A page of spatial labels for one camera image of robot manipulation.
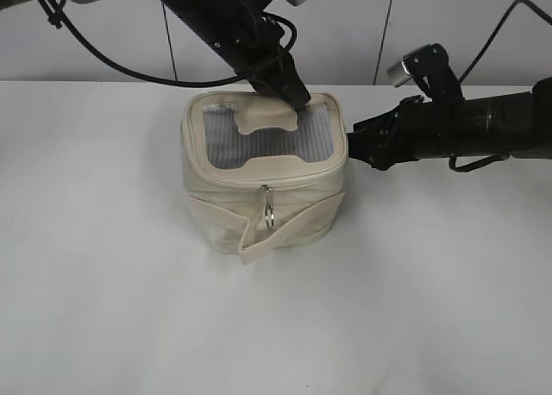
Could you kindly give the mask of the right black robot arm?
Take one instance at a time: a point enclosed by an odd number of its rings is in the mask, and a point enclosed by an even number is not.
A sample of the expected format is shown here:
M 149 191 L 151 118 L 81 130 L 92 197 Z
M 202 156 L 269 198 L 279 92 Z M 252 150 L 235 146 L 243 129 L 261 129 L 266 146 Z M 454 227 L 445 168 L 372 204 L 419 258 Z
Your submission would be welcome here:
M 354 124 L 348 156 L 376 170 L 427 159 L 446 159 L 468 173 L 510 158 L 551 157 L 551 80 L 530 91 L 427 101 L 406 97 L 393 109 Z

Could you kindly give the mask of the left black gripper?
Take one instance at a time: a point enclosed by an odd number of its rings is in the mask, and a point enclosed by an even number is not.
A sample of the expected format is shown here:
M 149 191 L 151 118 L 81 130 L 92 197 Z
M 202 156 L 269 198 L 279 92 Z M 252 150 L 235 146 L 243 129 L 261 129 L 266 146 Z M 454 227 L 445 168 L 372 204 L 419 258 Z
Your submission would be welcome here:
M 235 73 L 212 80 L 213 85 L 247 80 L 256 92 L 295 110 L 311 100 L 290 55 L 298 31 L 284 17 L 267 13 L 254 0 L 213 0 L 190 13 L 189 28 Z

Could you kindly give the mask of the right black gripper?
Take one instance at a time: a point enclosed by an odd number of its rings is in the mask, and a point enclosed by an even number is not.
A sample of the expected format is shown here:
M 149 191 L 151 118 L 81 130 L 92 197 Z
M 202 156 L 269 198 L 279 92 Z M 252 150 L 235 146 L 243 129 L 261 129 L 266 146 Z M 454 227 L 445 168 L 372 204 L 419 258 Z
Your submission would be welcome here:
M 407 97 L 393 110 L 353 125 L 347 133 L 348 157 L 381 171 L 421 159 L 453 157 L 454 107 Z

